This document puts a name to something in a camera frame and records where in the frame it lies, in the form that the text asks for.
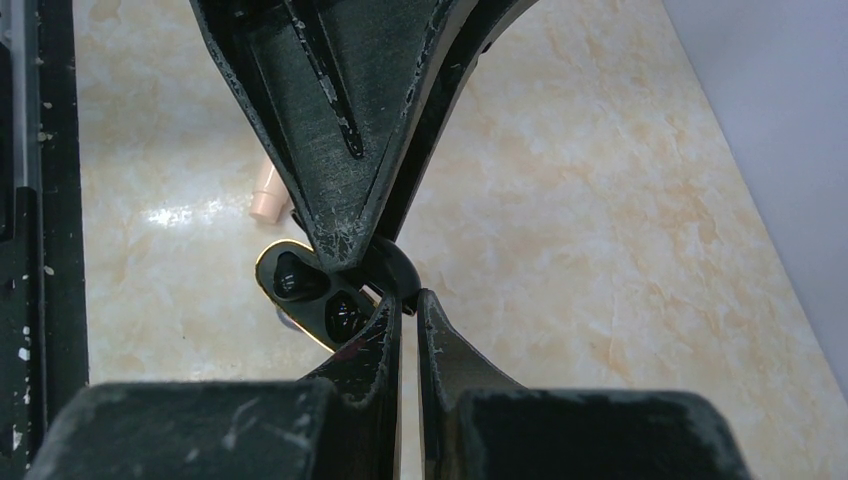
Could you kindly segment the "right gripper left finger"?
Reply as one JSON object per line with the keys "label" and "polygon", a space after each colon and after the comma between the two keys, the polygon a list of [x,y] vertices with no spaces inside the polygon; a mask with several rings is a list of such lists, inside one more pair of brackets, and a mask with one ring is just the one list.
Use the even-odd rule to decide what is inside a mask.
{"label": "right gripper left finger", "polygon": [[31,479],[389,479],[398,405],[393,299],[295,381],[105,383],[60,412]]}

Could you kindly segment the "black earbud charging case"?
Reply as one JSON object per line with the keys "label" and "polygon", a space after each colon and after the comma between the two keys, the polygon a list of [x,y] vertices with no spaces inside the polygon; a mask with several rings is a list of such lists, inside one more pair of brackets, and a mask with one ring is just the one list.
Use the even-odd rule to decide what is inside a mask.
{"label": "black earbud charging case", "polygon": [[320,268],[310,246],[277,241],[258,257],[255,279],[284,318],[331,352],[365,328],[387,295],[397,299],[402,313],[413,314],[422,288],[412,261],[380,236],[359,266],[336,273]]}

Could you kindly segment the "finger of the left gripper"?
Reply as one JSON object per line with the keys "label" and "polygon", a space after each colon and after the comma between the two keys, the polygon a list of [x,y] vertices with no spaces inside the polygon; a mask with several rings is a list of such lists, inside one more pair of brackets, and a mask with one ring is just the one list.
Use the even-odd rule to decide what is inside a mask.
{"label": "finger of the left gripper", "polygon": [[357,266],[471,1],[195,1],[320,264]]}
{"label": "finger of the left gripper", "polygon": [[480,1],[471,10],[447,54],[424,104],[376,234],[395,242],[435,147],[479,57],[536,0]]}

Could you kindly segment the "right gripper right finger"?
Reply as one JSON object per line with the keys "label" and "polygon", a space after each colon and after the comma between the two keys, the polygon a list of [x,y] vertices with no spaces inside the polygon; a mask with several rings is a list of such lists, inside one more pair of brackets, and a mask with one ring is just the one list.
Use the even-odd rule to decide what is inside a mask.
{"label": "right gripper right finger", "polygon": [[418,298],[427,479],[747,479],[725,418],[686,391],[531,389]]}

